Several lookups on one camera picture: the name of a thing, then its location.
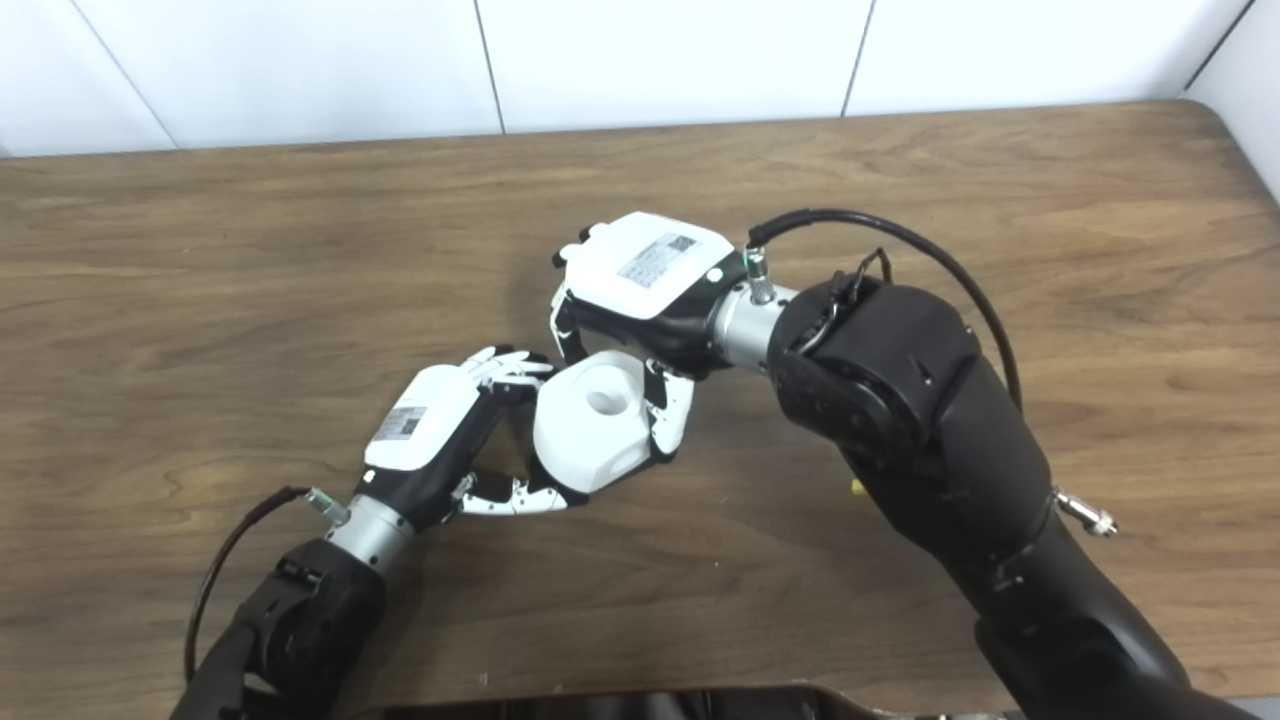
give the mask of wooden table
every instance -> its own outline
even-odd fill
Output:
[[[287,483],[346,493],[416,369],[550,351],[548,260],[582,225],[646,209],[740,240],[822,205],[966,263],[1057,482],[1124,527],[1088,552],[1198,687],[1280,692],[1280,213],[1211,113],[1156,102],[0,161],[0,715],[164,717],[241,514]],[[776,278],[881,242],[806,231]],[[321,529],[293,507],[246,538],[202,650]],[[755,377],[701,386],[675,465],[429,536],[344,712],[791,682],[1010,705],[951,583]]]

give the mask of label sticker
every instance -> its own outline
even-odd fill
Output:
[[[669,232],[659,237],[655,242],[640,251],[630,263],[618,270],[618,277],[628,279],[643,288],[652,288],[653,283],[662,279],[668,270],[680,264],[680,260],[698,241]]]
[[[378,428],[374,442],[383,439],[408,439],[413,437],[419,421],[426,415],[426,407],[393,407]]]

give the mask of black cable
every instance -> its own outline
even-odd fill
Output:
[[[227,556],[230,555],[241,537],[256,525],[259,520],[266,518],[287,502],[302,497],[310,489],[283,487],[275,491],[266,500],[259,502],[252,510],[246,512],[239,524],[223,541],[223,546],[218,548],[214,561],[205,573],[205,579],[200,582],[200,591],[196,593],[196,605],[191,609],[191,620],[187,621],[187,639],[182,650],[182,669],[188,683],[196,676],[196,637],[200,634],[200,619],[205,615],[205,605],[209,603],[209,596],[214,592],[214,583],[218,582],[218,573],[221,571],[223,564],[227,562]]]
[[[978,306],[978,313],[982,314],[983,320],[987,322],[987,327],[991,328],[991,334],[996,341],[996,348],[1000,351],[1000,363],[1005,369],[1005,386],[1009,388],[1009,396],[1014,400],[1014,405],[1019,411],[1021,411],[1023,383],[1018,375],[1018,360],[1014,357],[1014,346],[1009,341],[1009,333],[1005,332],[1004,323],[1000,322],[1000,315],[996,314],[996,309],[991,305],[991,300],[988,300],[987,295],[982,292],[982,287],[979,287],[978,282],[973,279],[968,270],[964,269],[964,265],[961,265],[946,250],[942,250],[924,236],[904,228],[895,222],[886,220],[884,218],[877,218],[876,215],[868,215],[867,213],[859,213],[858,210],[819,208],[817,210],[792,210],[791,213],[785,213],[772,220],[755,225],[748,233],[746,246],[764,247],[764,245],[767,245],[771,240],[785,232],[812,225],[814,223],[849,223],[877,229],[919,250],[922,254],[932,258],[937,264],[942,265],[947,273],[951,273],[951,277],[954,277],[956,282],[960,283],[960,287],[969,293],[974,305]]]

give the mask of white tile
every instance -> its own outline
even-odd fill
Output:
[[[69,0],[0,1],[0,155],[173,143]]]
[[[1280,3],[1254,3],[1188,97],[1221,115],[1280,200]]]
[[[849,114],[1174,97],[1247,0],[879,0]]]
[[[870,0],[480,0],[508,132],[837,117]]]
[[[79,0],[182,147],[499,132],[471,0]]]

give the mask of robotic arm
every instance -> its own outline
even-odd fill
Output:
[[[1004,341],[1009,389],[960,314],[892,284],[882,251],[803,292],[774,287],[765,243],[831,220],[888,232],[947,266]],[[643,213],[580,240],[556,258],[566,272],[557,337],[584,327],[692,377],[763,373],[787,419],[829,439],[893,528],[947,570],[978,612],[983,655],[1032,720],[1252,717],[1192,689],[1172,651],[1066,532],[1059,510],[1094,536],[1117,528],[1051,484],[998,318],[941,249],[846,210],[769,220],[742,252]],[[883,281],[867,277],[877,258]]]
[[[384,577],[413,536],[458,512],[502,516],[581,505],[590,493],[671,460],[691,393],[692,380],[621,352],[598,354],[557,375],[545,357],[499,346],[461,365],[420,372],[365,448],[349,505],[316,488],[284,488],[232,533],[197,598],[187,635],[188,685],[170,717],[324,717],[383,618]],[[538,397],[530,477],[475,469],[507,409]],[[582,428],[563,423],[575,420],[598,430],[603,424],[595,456],[572,452],[581,447],[573,430]],[[303,496],[330,529],[279,560],[197,670],[204,602],[230,546],[271,509]],[[247,675],[271,692],[247,688]]]

